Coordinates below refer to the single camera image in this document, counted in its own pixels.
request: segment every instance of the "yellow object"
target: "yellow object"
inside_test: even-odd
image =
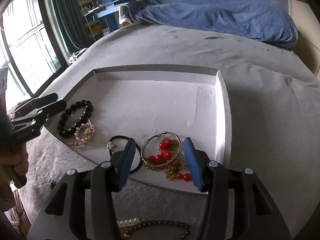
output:
[[[102,27],[100,25],[96,25],[92,28],[92,32],[102,32]]]

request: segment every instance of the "black hair tie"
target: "black hair tie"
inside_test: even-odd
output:
[[[109,153],[110,153],[110,157],[112,157],[112,150],[115,149],[117,146],[112,142],[113,140],[115,139],[125,139],[127,141],[129,141],[129,137],[127,136],[123,136],[123,135],[116,135],[116,136],[113,136],[110,140],[109,140],[109,143],[108,143],[108,150],[109,150]],[[141,149],[139,147],[139,145],[136,143],[136,149],[138,150],[139,152],[139,155],[140,155],[140,161],[139,161],[139,164],[136,168],[134,168],[133,170],[130,171],[130,174],[136,172],[138,169],[140,169],[140,167],[142,166],[142,156],[141,156]]]

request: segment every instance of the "pearl hairpin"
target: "pearl hairpin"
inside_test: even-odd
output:
[[[141,220],[139,218],[131,218],[131,219],[127,219],[127,220],[117,221],[119,227],[131,226],[131,225],[135,225],[140,222],[141,222]]]

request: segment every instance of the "white cardboard box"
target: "white cardboard box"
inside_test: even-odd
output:
[[[151,136],[163,131],[176,133],[181,141],[191,137],[195,147],[211,160],[229,166],[231,115],[228,94],[217,69],[183,65],[131,65],[100,68],[87,74],[64,98],[67,107],[76,101],[90,100],[91,122],[96,127],[93,141],[85,147],[73,147],[79,155],[100,164],[110,159],[107,143],[112,136],[125,135],[142,147]],[[83,114],[76,111],[71,126]],[[63,143],[57,131],[61,114],[48,120],[45,127]],[[146,155],[159,154],[152,140]],[[125,140],[114,141],[118,150]],[[132,169],[139,162],[136,152]],[[182,173],[189,172],[183,168]],[[155,187],[198,193],[192,182],[169,181],[163,171],[154,172],[144,165],[129,178]]]

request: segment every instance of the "gray blanket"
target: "gray blanket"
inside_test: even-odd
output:
[[[320,200],[320,83],[300,59],[292,51],[231,34],[137,24],[97,41],[44,94],[57,92],[63,98],[90,70],[131,64],[221,70],[232,116],[230,166],[254,169],[294,237]],[[28,151],[28,183],[20,193],[33,222],[50,181],[69,168],[83,171],[94,165],[45,129],[28,143]],[[196,239],[205,200],[132,181],[114,194],[118,219],[181,220],[192,224],[191,239]]]

